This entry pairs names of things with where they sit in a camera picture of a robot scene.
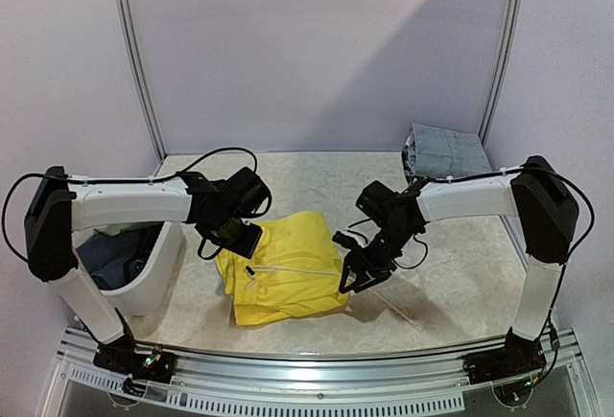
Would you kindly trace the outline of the yellow shorts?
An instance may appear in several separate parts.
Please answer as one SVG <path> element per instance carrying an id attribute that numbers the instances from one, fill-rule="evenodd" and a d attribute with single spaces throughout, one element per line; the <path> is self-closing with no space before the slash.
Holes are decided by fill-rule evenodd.
<path id="1" fill-rule="evenodd" d="M 250 283 L 246 266 L 283 266 L 342 273 L 342 257 L 332 242 L 325 216 L 302 211 L 259 224 L 263 235 L 251 259 L 227 250 L 215 259 L 225 294 L 233 302 L 237 325 L 255 327 L 286 319 L 338 311 L 349 295 L 339 292 L 337 278 L 280 271 L 257 273 Z"/>

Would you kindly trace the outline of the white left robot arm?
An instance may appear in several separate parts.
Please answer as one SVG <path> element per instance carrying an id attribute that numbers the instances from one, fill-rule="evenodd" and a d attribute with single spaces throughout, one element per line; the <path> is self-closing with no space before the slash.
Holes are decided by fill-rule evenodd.
<path id="1" fill-rule="evenodd" d="M 166 177 L 93 178 L 71 176 L 62 166 L 38 174 L 40 183 L 24 219 L 26 263 L 60 297 L 123 373 L 142 365 L 130 328 L 101 294 L 74 250 L 76 231 L 114 223 L 191 224 L 205 242 L 249 258 L 262 236 L 254 219 L 272 206 L 272 192 L 244 167 L 228 179 L 198 172 Z"/>

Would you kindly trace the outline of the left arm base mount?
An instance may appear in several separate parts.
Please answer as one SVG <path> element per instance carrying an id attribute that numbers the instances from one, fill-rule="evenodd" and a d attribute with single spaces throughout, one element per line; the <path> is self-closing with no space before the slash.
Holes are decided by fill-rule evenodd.
<path id="1" fill-rule="evenodd" d="M 157 346 L 147 354 L 138 353 L 132 334 L 123 334 L 109 344 L 98 345 L 93 365 L 131 377 L 133 381 L 170 383 L 175 373 L 177 356 Z"/>

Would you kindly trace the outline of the grey button-up shirt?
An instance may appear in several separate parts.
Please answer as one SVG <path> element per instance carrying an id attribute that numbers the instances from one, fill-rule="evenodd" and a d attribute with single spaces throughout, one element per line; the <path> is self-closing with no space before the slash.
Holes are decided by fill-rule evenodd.
<path id="1" fill-rule="evenodd" d="M 413 144 L 420 176 L 444 178 L 491 170 L 477 134 L 412 123 L 405 145 Z"/>

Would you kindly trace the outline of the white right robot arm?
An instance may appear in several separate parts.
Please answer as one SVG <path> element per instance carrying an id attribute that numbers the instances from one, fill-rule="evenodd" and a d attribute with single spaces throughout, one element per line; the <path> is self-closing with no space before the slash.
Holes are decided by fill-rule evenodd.
<path id="1" fill-rule="evenodd" d="M 465 178 L 421 178 L 402 192 L 380 181 L 368 184 L 357 208 L 379 228 L 366 244 L 344 232 L 333 236 L 346 249 L 339 290 L 361 292 L 385 282 L 407 242 L 441 220 L 515 217 L 524 235 L 528 269 L 516 316 L 515 338 L 496 355 L 496 366 L 517 374 L 531 362 L 536 340 L 547 324 L 569 259 L 579 218 L 570 186 L 547 160 L 532 156 L 518 167 Z"/>

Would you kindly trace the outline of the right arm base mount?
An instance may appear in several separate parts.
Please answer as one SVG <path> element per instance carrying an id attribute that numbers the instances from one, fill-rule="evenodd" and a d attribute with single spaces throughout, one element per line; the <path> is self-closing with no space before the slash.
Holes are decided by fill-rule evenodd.
<path id="1" fill-rule="evenodd" d="M 525 384 L 525 387 L 536 386 L 550 375 L 558 356 L 560 342 L 554 326 L 549 328 L 548 336 L 554 352 L 551 363 L 546 361 L 539 337 L 533 340 L 525 339 L 509 329 L 501 348 L 464 356 L 463 371 L 472 384 L 494 382 L 537 371 L 538 374 L 527 379 Z"/>

